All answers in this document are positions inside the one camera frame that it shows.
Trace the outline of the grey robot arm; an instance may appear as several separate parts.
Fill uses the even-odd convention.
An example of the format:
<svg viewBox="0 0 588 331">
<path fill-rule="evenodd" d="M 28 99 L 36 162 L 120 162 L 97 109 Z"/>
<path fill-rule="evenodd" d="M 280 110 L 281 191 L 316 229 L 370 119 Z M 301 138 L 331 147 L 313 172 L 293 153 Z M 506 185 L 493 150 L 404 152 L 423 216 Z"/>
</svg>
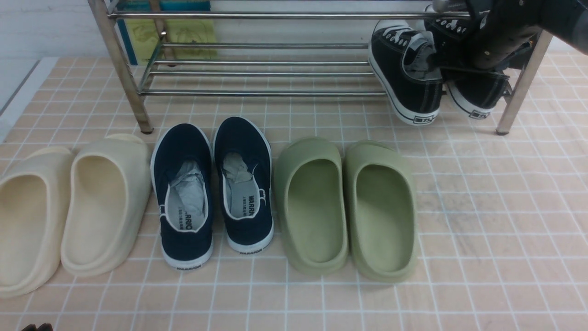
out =
<svg viewBox="0 0 588 331">
<path fill-rule="evenodd" d="M 532 35 L 548 32 L 586 55 L 588 9 L 585 0 L 496 0 L 485 25 L 462 41 L 463 60 L 490 70 L 515 53 Z"/>
</svg>

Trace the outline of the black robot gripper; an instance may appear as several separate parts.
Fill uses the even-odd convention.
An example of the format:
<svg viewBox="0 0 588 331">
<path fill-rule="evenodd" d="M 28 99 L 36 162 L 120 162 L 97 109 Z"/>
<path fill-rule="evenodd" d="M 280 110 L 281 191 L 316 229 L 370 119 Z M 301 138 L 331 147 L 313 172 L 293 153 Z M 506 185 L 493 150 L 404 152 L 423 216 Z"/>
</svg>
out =
<svg viewBox="0 0 588 331">
<path fill-rule="evenodd" d="M 467 0 L 473 19 L 462 40 L 465 70 L 504 70 L 541 29 L 546 0 Z"/>
</svg>

